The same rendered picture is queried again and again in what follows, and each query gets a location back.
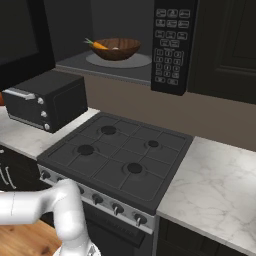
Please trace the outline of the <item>grey microwave turntable plate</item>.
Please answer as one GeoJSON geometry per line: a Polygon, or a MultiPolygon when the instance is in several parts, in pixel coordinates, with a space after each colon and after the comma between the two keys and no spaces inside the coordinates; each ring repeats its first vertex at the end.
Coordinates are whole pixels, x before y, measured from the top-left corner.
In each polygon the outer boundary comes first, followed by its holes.
{"type": "Polygon", "coordinates": [[[125,60],[110,61],[104,60],[93,53],[86,57],[86,61],[101,67],[127,69],[147,66],[152,62],[152,58],[144,54],[135,53],[133,56],[125,60]]]}

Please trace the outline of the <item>brown wooden bowl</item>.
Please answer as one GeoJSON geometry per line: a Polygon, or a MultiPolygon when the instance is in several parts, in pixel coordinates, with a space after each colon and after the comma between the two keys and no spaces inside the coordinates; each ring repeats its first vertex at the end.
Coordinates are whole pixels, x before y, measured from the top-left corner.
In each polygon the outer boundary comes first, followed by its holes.
{"type": "Polygon", "coordinates": [[[133,56],[140,48],[141,42],[136,39],[129,38],[109,38],[100,39],[96,42],[104,45],[108,50],[101,50],[89,45],[91,50],[104,60],[119,61],[125,60],[133,56]]]}

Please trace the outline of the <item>orange carrot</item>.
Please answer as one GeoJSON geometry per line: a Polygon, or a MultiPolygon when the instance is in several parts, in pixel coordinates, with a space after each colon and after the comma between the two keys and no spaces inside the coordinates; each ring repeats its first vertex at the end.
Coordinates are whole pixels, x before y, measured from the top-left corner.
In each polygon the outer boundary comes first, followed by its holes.
{"type": "Polygon", "coordinates": [[[102,44],[100,44],[100,43],[98,43],[96,41],[91,41],[88,38],[85,38],[83,43],[89,44],[89,45],[91,45],[91,46],[93,46],[94,48],[97,48],[97,49],[108,50],[108,48],[105,47],[104,45],[102,45],[102,44]]]}

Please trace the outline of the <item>black microwave oven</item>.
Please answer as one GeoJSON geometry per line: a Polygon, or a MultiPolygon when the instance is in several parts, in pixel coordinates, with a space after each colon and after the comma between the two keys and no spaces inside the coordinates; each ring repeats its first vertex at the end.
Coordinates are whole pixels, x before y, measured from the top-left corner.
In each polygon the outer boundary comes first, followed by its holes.
{"type": "Polygon", "coordinates": [[[44,0],[56,67],[145,84],[153,91],[182,95],[187,90],[199,0],[44,0]],[[129,38],[141,42],[136,53],[152,58],[138,68],[93,65],[91,41],[129,38]],[[178,85],[168,84],[178,80],[178,85]]]}

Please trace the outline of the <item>black oven door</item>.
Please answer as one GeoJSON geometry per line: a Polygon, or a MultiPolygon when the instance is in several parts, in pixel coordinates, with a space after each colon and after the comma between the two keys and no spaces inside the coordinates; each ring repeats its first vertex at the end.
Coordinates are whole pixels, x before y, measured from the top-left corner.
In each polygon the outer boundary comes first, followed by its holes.
{"type": "Polygon", "coordinates": [[[102,256],[152,256],[153,236],[83,204],[89,236],[102,256]]]}

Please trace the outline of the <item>black microwave door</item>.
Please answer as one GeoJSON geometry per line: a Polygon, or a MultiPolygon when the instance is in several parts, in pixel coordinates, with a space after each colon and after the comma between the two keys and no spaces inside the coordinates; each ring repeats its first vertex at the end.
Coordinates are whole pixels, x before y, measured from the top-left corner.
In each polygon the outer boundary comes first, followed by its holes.
{"type": "Polygon", "coordinates": [[[0,0],[0,92],[54,67],[44,0],[0,0]]]}

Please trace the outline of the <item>dark grey gas hob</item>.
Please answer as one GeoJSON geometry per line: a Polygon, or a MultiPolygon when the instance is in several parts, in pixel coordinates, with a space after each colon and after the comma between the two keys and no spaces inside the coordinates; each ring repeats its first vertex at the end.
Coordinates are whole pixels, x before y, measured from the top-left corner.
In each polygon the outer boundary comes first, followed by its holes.
{"type": "Polygon", "coordinates": [[[100,112],[37,162],[154,215],[192,141],[190,135],[100,112]]]}

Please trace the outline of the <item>black toaster oven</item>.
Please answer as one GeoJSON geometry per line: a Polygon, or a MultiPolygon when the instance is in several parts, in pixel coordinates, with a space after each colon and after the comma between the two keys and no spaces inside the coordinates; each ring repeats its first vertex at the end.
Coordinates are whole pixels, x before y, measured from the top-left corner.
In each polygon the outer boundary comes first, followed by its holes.
{"type": "Polygon", "coordinates": [[[9,117],[13,120],[55,133],[88,110],[84,78],[79,75],[48,71],[14,87],[35,94],[33,100],[25,100],[2,92],[9,117]],[[41,97],[44,104],[38,104],[41,97]],[[41,117],[45,111],[47,117],[41,117]]]}

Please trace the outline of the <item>dark wall cupboard door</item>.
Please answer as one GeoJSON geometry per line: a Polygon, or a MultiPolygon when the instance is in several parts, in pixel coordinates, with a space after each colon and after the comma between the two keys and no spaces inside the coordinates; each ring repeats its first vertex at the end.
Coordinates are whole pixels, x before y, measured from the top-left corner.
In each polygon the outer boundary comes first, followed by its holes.
{"type": "Polygon", "coordinates": [[[256,105],[256,0],[199,0],[188,90],[256,105]]]}

